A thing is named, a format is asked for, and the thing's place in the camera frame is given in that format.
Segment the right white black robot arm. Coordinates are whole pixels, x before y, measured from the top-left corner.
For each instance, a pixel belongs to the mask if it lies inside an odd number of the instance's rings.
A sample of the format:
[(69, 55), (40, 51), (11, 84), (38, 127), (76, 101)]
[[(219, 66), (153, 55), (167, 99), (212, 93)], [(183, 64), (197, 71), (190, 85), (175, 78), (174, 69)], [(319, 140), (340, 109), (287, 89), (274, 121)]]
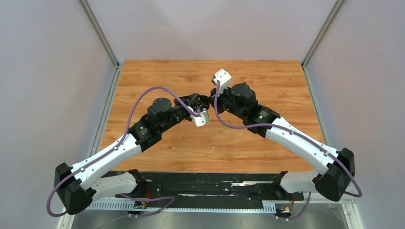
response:
[(220, 117), (227, 111), (243, 121), (239, 129), (247, 129), (281, 144), (313, 167), (307, 172), (281, 172), (272, 187), (275, 197), (285, 199), (295, 192), (317, 192), (335, 202), (343, 195), (362, 197), (362, 190), (354, 178), (355, 161), (351, 150), (345, 147), (338, 150), (295, 128), (279, 113), (260, 105), (255, 92), (246, 83), (229, 87), (214, 81), (214, 85), (209, 100), (223, 125), (236, 128)]

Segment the black earbud charging case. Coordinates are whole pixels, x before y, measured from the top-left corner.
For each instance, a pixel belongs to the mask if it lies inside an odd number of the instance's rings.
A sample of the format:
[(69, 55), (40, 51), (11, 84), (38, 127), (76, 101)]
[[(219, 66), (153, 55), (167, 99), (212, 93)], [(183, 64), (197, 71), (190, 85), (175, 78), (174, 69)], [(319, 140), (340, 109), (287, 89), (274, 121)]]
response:
[(200, 95), (198, 97), (198, 106), (205, 108), (205, 109), (209, 109), (210, 108), (210, 98), (208, 96), (205, 95)]

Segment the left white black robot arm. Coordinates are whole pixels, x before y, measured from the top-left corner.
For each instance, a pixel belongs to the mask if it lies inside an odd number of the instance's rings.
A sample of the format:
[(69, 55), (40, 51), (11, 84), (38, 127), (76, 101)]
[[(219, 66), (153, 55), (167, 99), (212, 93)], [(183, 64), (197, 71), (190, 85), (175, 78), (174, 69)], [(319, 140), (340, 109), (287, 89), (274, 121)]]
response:
[(71, 166), (61, 163), (55, 168), (54, 188), (47, 200), (48, 214), (60, 217), (75, 215), (85, 210), (93, 201), (131, 193), (141, 197), (146, 192), (137, 170), (122, 175), (104, 175), (130, 157), (136, 156), (162, 139), (162, 134), (183, 120), (196, 126), (208, 122), (209, 109), (206, 97), (197, 93), (188, 96), (157, 98), (147, 112), (133, 125), (127, 123), (123, 135), (95, 155)]

